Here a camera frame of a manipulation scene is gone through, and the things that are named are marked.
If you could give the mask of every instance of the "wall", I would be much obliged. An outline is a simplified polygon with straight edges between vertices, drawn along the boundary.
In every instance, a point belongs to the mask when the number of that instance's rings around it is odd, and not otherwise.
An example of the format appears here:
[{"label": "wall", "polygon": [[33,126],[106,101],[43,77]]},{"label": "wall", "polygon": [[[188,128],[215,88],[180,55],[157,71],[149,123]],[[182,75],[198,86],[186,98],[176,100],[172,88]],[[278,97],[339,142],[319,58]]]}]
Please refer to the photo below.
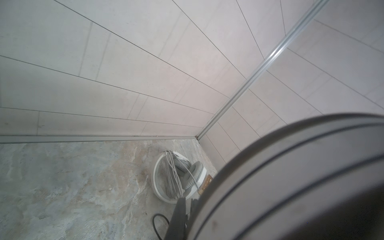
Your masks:
[{"label": "wall", "polygon": [[195,136],[284,35],[189,2],[1,1],[0,135]]},{"label": "wall", "polygon": [[381,0],[331,0],[200,140],[215,167],[301,119],[384,114],[383,13]]}]

